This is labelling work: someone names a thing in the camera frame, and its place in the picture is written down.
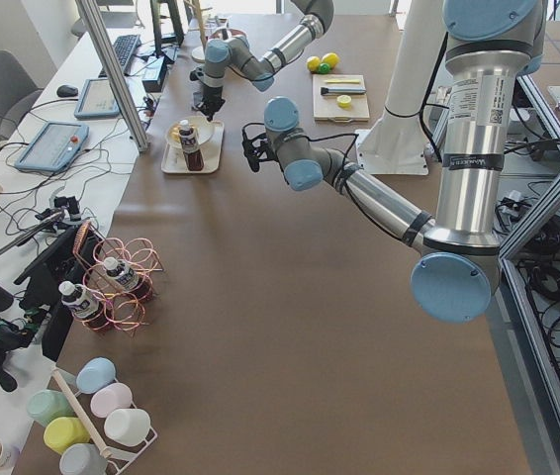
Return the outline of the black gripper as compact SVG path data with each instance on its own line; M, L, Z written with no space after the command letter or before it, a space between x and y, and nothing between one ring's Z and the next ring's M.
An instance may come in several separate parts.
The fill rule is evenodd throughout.
M267 134L262 132L250 138L246 133L248 127L250 127L250 124L245 124L241 128L241 146L250 170L258 172L259 163L272 161L273 156L269 155L270 146Z
M199 90L193 93L194 107L210 122L225 103L223 98L225 68L198 66L190 72L190 79L199 82Z

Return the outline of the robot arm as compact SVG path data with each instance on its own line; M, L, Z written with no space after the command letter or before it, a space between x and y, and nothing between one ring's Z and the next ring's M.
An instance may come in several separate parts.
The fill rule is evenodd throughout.
M321 148L299 125L296 104L279 96L264 111L264 132L244 138L252 170L279 164L296 190L326 182L378 228L416 249L413 295L434 318L468 322L488 308L500 281L495 201L518 76L539 62L543 1L447 1L445 65L453 78L437 209L429 214L351 162Z
M190 79L200 83L200 90L193 95L197 111L212 120L223 107L224 79L228 68L234 68L257 90L264 92L271 87L278 71L328 31L334 15L331 1L296 1L294 5L303 13L299 24L261 57L252 53L248 38L243 35L207 41L204 63L190 73Z

